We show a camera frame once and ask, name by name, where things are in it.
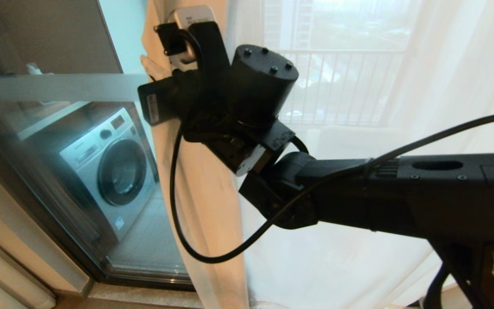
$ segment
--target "washing machine door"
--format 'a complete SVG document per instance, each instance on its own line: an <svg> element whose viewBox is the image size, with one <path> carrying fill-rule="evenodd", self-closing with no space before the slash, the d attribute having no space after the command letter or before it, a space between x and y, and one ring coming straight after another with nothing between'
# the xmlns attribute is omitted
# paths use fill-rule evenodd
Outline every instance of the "washing machine door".
<svg viewBox="0 0 494 309"><path fill-rule="evenodd" d="M119 139L106 148L98 167L98 189L110 205L132 202L146 177L146 156L139 143Z"/></svg>

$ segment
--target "glass door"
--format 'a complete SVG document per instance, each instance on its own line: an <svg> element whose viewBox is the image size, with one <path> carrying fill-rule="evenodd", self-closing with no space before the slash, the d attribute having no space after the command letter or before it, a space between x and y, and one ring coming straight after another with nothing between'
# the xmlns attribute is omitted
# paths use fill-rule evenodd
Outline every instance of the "glass door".
<svg viewBox="0 0 494 309"><path fill-rule="evenodd" d="M134 27L144 10L123 8L133 20L123 36L108 31L104 1L0 0L0 168L25 182L39 201L29 213L96 280L192 290L131 95L148 80Z"/></svg>

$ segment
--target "balcony railing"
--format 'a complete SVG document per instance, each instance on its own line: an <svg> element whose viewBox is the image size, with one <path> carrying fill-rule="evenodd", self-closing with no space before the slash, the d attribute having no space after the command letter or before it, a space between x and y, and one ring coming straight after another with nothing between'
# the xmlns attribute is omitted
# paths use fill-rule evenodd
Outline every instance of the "balcony railing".
<svg viewBox="0 0 494 309"><path fill-rule="evenodd" d="M280 50L300 74L280 112L285 124L379 127L404 51Z"/></svg>

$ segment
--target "washing machine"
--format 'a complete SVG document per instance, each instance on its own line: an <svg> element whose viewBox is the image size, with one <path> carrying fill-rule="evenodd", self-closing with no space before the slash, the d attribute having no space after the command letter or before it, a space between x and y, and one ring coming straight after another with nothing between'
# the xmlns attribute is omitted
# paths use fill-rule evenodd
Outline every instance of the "washing machine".
<svg viewBox="0 0 494 309"><path fill-rule="evenodd" d="M98 204L118 241L155 190L147 158L151 151L142 145L122 108L59 153Z"/></svg>

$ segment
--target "black cylindrical motor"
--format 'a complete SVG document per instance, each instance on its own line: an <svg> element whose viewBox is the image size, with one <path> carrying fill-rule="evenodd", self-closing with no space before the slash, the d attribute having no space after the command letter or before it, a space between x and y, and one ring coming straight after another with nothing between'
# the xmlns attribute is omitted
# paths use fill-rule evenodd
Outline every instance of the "black cylindrical motor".
<svg viewBox="0 0 494 309"><path fill-rule="evenodd" d="M240 45L228 74L228 110L249 127L270 127L298 79L291 61L255 45Z"/></svg>

